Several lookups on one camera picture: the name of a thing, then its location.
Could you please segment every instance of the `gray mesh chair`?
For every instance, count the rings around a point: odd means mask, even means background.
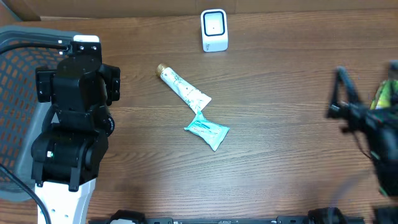
[[[23,42],[58,44],[70,41],[76,32],[20,26],[0,27],[0,49]],[[0,55],[0,163],[32,189],[34,180],[30,147],[42,131],[50,103],[38,103],[35,69],[56,68],[65,58],[58,50],[15,49]],[[29,196],[0,173],[0,198],[23,201]]]

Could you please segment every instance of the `green object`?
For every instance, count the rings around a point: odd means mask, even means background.
[[[184,130],[202,137],[207,144],[210,145],[212,150],[216,151],[218,146],[220,146],[221,142],[224,140],[226,133],[228,133],[229,128],[208,121],[201,111],[198,110],[193,121],[188,125],[188,127],[184,128]]]
[[[387,192],[382,187],[379,187],[379,191],[383,196],[388,197]]]
[[[375,152],[371,151],[372,156],[377,159],[380,160],[380,156],[378,154],[376,154]]]
[[[380,84],[376,97],[372,101],[371,109],[388,108],[391,106],[391,97],[398,91],[398,80],[385,80]]]

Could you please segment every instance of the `wooden table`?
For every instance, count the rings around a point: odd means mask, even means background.
[[[205,54],[200,18],[147,17],[20,25],[98,35],[118,66],[116,130],[102,160],[88,218],[118,209],[148,217],[261,218],[327,207],[344,180],[371,169],[352,136],[325,119],[333,70],[349,70],[366,103],[398,58],[398,11],[228,16],[229,48]],[[212,97],[203,114],[230,127],[213,152],[183,130],[190,108],[157,76],[169,64]],[[370,221],[390,201],[370,175],[338,206]],[[35,223],[33,201],[1,201],[0,222]]]

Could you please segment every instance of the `small white device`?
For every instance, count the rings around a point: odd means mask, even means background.
[[[73,41],[77,42],[100,42],[100,38],[95,35],[74,35]]]
[[[228,48],[226,13],[222,9],[209,9],[200,15],[201,37],[205,52],[218,52]]]

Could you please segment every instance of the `toothpaste tube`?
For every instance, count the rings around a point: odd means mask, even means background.
[[[197,113],[210,102],[211,98],[206,96],[197,88],[193,87],[187,81],[182,79],[166,64],[160,64],[156,69],[156,74],[164,81],[168,86],[191,107],[191,109]]]
[[[229,131],[228,127],[208,121],[201,111],[198,111],[190,125],[184,129],[202,137],[213,151],[217,150]]]

